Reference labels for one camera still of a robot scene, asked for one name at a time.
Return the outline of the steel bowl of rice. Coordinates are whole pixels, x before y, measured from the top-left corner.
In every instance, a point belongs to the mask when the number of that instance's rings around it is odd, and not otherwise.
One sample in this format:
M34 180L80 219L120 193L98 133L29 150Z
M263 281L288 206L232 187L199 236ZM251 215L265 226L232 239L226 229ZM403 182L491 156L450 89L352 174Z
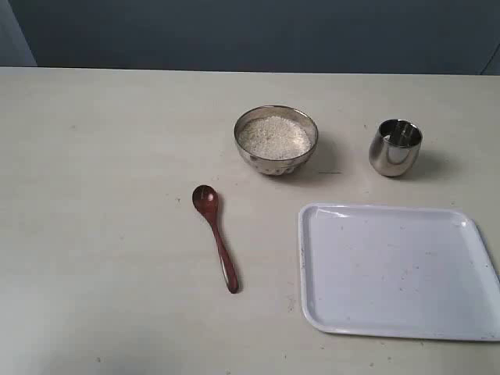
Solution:
M234 140L251 168L267 176L282 176L307 163L316 150L319 131L313 119L297 109L264 105L240 116Z

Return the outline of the dark red wooden spoon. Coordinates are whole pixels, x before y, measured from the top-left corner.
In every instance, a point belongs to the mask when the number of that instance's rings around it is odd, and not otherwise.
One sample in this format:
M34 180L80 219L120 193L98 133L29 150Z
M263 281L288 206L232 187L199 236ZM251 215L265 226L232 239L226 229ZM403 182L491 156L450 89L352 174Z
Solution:
M192 202L211 227L227 289L231 294L237 294L239 292L238 275L219 230L219 196L209 185L200 185L192 193Z

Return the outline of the white plastic tray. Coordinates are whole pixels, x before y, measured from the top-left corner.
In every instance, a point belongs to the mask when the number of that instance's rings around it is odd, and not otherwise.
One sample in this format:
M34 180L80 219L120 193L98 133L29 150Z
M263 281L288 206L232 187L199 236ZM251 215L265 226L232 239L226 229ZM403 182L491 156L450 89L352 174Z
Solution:
M314 203L298 240L302 311L319 331L499 339L498 274L461 212Z

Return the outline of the small steel cup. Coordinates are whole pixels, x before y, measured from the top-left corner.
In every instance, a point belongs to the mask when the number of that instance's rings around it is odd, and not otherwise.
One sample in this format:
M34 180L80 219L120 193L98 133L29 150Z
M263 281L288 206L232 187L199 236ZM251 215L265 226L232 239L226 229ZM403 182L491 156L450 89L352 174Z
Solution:
M421 130L408 120L385 120L371 142L370 165L382 176L400 177L417 160L422 141Z

